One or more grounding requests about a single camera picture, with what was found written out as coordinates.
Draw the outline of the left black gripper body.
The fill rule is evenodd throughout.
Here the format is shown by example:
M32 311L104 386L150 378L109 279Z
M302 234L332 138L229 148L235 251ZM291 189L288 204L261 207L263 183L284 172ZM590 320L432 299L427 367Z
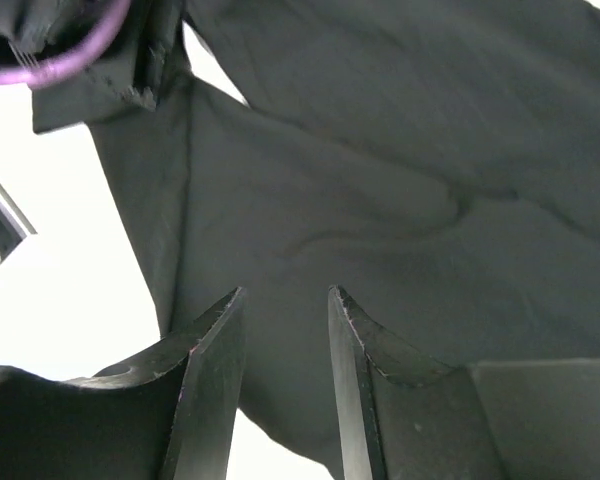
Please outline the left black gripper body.
M0 0L0 68L59 53L94 23L93 1Z

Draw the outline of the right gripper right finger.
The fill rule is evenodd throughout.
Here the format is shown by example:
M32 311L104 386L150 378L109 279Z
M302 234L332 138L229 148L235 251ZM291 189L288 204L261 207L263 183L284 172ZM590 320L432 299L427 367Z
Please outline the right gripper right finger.
M328 325L344 476L387 479L373 376L419 388L453 368L373 320L339 285L329 288Z

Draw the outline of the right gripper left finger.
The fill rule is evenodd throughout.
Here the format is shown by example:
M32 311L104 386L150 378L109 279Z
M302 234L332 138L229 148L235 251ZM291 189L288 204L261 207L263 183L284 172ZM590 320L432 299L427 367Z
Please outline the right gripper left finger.
M95 402L91 479L223 479L245 364L235 288L151 347L69 386Z

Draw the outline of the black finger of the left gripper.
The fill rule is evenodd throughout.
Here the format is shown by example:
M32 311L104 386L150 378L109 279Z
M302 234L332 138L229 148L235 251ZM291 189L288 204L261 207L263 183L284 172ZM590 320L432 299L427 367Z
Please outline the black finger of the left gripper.
M176 42L183 1L134 1L128 19L132 25L131 83L123 90L128 102L153 111L159 100L167 59Z

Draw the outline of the black trousers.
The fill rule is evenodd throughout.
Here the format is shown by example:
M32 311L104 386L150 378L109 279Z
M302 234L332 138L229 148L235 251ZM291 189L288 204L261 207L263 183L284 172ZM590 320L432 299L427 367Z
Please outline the black trousers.
M96 76L88 126L162 332L248 292L239 405L343 467L327 291L448 364L600 357L600 9L586 1L177 1L154 110Z

